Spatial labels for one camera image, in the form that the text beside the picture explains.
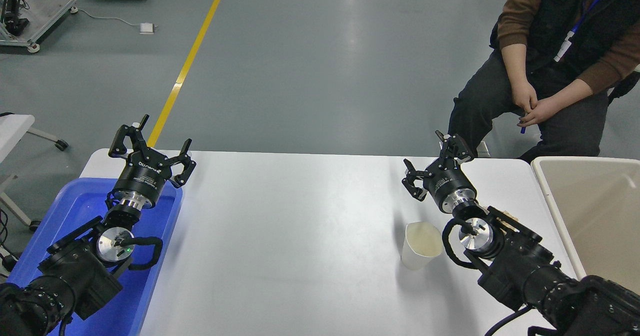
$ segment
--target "hand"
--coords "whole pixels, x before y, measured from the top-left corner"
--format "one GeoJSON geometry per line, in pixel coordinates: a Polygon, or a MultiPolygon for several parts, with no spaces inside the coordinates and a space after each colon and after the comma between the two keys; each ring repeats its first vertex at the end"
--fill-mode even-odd
{"type": "Polygon", "coordinates": [[[531,113],[519,118],[520,122],[518,123],[518,126],[528,127],[542,123],[553,117],[561,109],[562,106],[559,105],[553,97],[541,99],[537,102],[537,106],[531,111],[531,113]]]}
{"type": "Polygon", "coordinates": [[[528,81],[512,85],[511,98],[513,99],[514,105],[522,108],[526,113],[531,113],[538,105],[536,90],[528,81]]]}

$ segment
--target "paper cup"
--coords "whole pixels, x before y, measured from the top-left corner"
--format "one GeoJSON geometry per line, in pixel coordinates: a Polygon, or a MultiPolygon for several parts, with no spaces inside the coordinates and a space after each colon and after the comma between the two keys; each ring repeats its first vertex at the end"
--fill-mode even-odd
{"type": "Polygon", "coordinates": [[[404,230],[402,263],[409,270],[419,270],[442,253],[442,236],[429,222],[413,222],[404,230]]]}

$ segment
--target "beige bin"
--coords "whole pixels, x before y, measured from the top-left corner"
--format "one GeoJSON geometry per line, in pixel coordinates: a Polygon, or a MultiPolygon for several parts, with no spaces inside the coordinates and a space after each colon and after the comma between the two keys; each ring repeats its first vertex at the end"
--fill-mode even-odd
{"type": "Polygon", "coordinates": [[[540,157],[532,163],[578,279],[640,293],[640,161],[540,157]]]}

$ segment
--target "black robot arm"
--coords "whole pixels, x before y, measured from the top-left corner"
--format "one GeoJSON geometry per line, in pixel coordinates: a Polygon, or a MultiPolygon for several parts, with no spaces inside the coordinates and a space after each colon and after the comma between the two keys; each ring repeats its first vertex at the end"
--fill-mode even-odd
{"type": "Polygon", "coordinates": [[[38,265],[42,276],[29,285],[0,285],[0,336],[42,336],[58,324],[59,334],[64,334],[73,313],[87,319],[122,290],[118,282],[122,272],[144,270],[158,262],[162,240],[134,237],[131,230],[142,209],[155,206],[160,198],[171,179],[171,165],[185,167],[181,177],[174,178],[176,183],[172,181],[183,186],[196,163],[187,155],[191,140],[173,158],[147,147],[140,130],[148,118],[145,115],[139,127],[121,126],[109,150],[111,157],[125,158],[126,166],[107,195],[104,220],[97,216],[48,247],[49,256],[38,265]],[[133,151],[124,157],[127,135],[133,151]],[[132,264],[136,245],[153,245],[151,260],[132,264]]]}
{"type": "MultiPolygon", "coordinates": [[[[405,160],[407,173],[402,183],[413,197],[421,192],[429,193],[441,211],[452,214],[442,239],[447,255],[456,264],[479,270],[482,275],[478,285],[516,311],[514,317],[535,308],[555,327],[532,326],[529,336],[640,334],[637,294],[598,276],[578,281],[564,274],[560,262],[553,261],[553,254],[540,244],[541,236],[509,214],[478,204],[475,188],[454,157],[471,154],[466,144],[458,136],[437,133],[443,141],[439,158],[425,171],[416,171],[411,162],[405,160]],[[415,186],[416,181],[422,181],[422,187],[415,186]],[[458,237],[469,262],[455,256],[449,244],[455,225],[462,226],[458,237]]],[[[487,335],[504,323],[499,322],[487,335]]]]}
{"type": "Polygon", "coordinates": [[[20,8],[27,8],[25,0],[3,0],[2,12],[0,13],[0,23],[2,23],[6,30],[14,36],[19,36],[23,33],[26,26],[29,24],[29,20],[26,18],[20,18],[20,8]]]}

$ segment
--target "id badge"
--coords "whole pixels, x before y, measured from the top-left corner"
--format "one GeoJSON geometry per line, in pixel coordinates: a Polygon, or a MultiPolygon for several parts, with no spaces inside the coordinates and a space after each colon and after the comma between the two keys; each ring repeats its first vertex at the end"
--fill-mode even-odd
{"type": "Polygon", "coordinates": [[[569,47],[571,47],[571,37],[574,36],[574,32],[573,31],[569,31],[569,33],[567,33],[566,38],[564,39],[564,42],[562,42],[562,46],[560,46],[560,50],[558,51],[558,54],[553,58],[554,61],[556,62],[560,62],[560,59],[562,59],[562,57],[565,55],[565,53],[567,52],[567,49],[569,49],[569,47]]]}

